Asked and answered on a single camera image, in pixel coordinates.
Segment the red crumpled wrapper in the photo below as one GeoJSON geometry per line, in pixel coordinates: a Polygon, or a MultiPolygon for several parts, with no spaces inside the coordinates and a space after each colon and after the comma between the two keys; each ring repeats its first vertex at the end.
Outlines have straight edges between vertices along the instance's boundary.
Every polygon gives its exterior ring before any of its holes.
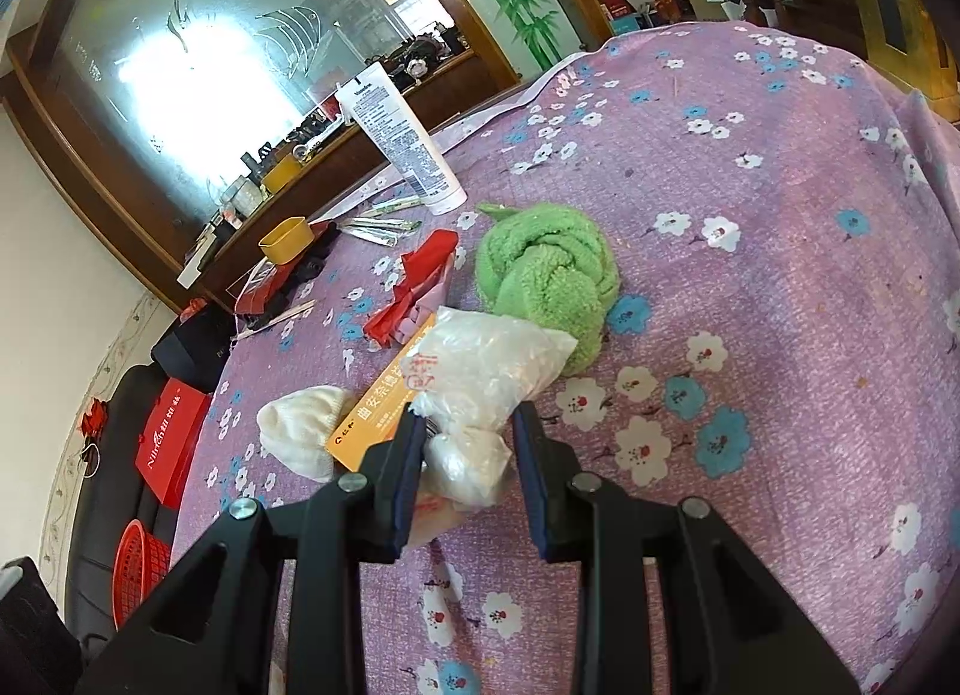
{"type": "Polygon", "coordinates": [[[402,277],[392,287],[392,302],[377,310],[363,326],[368,339],[381,347],[404,346],[446,302],[449,274],[459,235],[434,230],[415,251],[402,256],[402,277]]]}

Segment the yellow tape roll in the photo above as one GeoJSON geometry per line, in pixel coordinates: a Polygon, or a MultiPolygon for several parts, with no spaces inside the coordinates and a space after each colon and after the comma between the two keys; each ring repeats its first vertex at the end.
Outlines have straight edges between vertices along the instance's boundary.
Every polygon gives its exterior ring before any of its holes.
{"type": "Polygon", "coordinates": [[[290,264],[314,241],[313,229],[306,217],[288,217],[259,241],[263,257],[275,266],[290,264]]]}

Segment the large etched glass mirror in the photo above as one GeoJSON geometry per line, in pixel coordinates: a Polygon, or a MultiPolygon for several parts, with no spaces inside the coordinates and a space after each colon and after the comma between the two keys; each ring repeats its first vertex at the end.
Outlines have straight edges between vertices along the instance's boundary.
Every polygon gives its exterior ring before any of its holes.
{"type": "Polygon", "coordinates": [[[348,77],[452,27],[439,0],[78,0],[57,58],[149,183],[202,217],[348,77]]]}

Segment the orange medicine box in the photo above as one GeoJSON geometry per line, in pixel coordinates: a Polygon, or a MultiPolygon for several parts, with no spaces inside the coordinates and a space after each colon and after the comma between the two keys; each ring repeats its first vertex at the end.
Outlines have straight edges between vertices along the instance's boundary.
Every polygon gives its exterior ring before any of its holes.
{"type": "Polygon", "coordinates": [[[398,351],[327,440],[327,451],[348,471],[358,472],[366,451],[394,436],[405,406],[415,397],[415,391],[410,390],[404,380],[400,363],[418,346],[434,323],[436,316],[430,314],[409,344],[398,351]]]}

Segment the wooden chopsticks pair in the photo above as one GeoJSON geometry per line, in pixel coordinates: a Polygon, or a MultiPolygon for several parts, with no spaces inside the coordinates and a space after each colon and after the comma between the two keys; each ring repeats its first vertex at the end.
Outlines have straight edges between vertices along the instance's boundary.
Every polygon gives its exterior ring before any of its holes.
{"type": "Polygon", "coordinates": [[[314,305],[316,305],[316,300],[308,300],[308,302],[299,303],[299,305],[296,305],[296,307],[288,308],[288,310],[285,310],[283,313],[277,314],[275,318],[268,319],[267,323],[262,324],[262,326],[259,326],[258,328],[245,328],[242,331],[239,331],[238,334],[233,337],[233,341],[244,341],[244,339],[247,339],[247,337],[267,331],[267,329],[273,328],[274,326],[277,326],[277,324],[285,323],[285,321],[290,321],[290,319],[299,318],[302,314],[306,313],[306,311],[311,311],[314,308],[314,305]]]}

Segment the red gift box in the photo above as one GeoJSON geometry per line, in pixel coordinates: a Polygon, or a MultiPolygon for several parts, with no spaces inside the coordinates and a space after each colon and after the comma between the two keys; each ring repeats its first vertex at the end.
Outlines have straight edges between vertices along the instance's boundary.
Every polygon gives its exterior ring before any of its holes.
{"type": "Polygon", "coordinates": [[[164,508],[181,508],[210,396],[169,380],[156,399],[139,438],[135,466],[164,508]]]}

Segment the wooden sideboard shelf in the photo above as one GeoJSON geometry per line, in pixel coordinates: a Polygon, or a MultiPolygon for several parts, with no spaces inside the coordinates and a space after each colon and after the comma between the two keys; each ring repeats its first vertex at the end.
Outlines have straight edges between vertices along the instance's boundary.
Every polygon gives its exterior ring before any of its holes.
{"type": "MultiPolygon", "coordinates": [[[[488,66],[469,51],[452,58],[420,85],[407,90],[404,98],[423,126],[434,131],[455,116],[480,107],[483,101],[514,89],[519,82],[519,76],[498,82],[488,66]]],[[[163,295],[164,302],[172,310],[179,310],[191,296],[203,296],[206,302],[228,308],[236,296],[239,278],[259,261],[259,241],[267,232],[284,218],[322,214],[371,173],[384,167],[384,155],[356,126],[343,131],[242,224],[206,264],[190,289],[172,282],[169,292],[163,295]]]]}

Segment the green knotted towel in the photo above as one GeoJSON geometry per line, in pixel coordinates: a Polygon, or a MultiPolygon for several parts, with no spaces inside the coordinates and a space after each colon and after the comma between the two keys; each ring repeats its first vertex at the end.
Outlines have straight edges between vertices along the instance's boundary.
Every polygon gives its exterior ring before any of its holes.
{"type": "Polygon", "coordinates": [[[601,229],[584,212],[550,202],[527,209],[482,204],[478,211],[493,220],[475,256],[483,310],[566,332],[576,347],[563,373],[589,369],[620,292],[619,269],[601,229]]]}

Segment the red plastic basket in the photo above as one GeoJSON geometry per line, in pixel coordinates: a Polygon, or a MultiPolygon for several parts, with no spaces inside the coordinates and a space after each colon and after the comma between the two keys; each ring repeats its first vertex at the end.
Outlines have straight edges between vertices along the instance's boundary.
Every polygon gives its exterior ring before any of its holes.
{"type": "Polygon", "coordinates": [[[133,519],[117,544],[110,576],[110,610],[114,627],[121,628],[166,578],[171,546],[133,519]]]}

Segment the wrapped chopsticks pack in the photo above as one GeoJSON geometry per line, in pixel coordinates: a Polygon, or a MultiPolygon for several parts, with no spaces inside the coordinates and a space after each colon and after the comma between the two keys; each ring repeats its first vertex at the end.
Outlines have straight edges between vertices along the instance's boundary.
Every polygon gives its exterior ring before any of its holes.
{"type": "Polygon", "coordinates": [[[361,214],[339,218],[337,227],[343,235],[369,241],[373,245],[394,248],[400,238],[413,235],[420,229],[420,218],[405,217],[405,212],[421,206],[421,197],[396,197],[374,204],[361,214]]]}

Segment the white crumpled tissue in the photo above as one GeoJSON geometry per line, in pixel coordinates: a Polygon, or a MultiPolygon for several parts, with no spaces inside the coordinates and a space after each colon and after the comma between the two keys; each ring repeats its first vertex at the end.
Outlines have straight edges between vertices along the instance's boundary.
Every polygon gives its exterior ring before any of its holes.
{"type": "Polygon", "coordinates": [[[327,441],[355,401],[338,386],[309,386],[267,402],[256,417],[260,444],[293,474],[327,484],[335,472],[327,441]]]}

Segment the clear plastic bag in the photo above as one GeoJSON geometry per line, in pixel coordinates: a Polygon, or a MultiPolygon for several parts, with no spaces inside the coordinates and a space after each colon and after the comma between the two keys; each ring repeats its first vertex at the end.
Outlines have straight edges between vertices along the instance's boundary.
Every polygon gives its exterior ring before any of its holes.
{"type": "Polygon", "coordinates": [[[400,360],[412,411],[428,422],[425,479],[467,508],[500,502],[512,451],[503,430],[514,409],[562,374],[573,335],[512,316],[441,307],[400,360]]]}

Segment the white lotion tube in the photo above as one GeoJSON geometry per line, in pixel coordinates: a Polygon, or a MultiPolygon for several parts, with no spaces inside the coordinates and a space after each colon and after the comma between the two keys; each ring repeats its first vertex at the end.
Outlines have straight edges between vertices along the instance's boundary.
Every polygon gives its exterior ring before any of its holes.
{"type": "Polygon", "coordinates": [[[335,98],[433,215],[447,214],[467,201],[436,142],[379,62],[338,87],[335,98]]]}

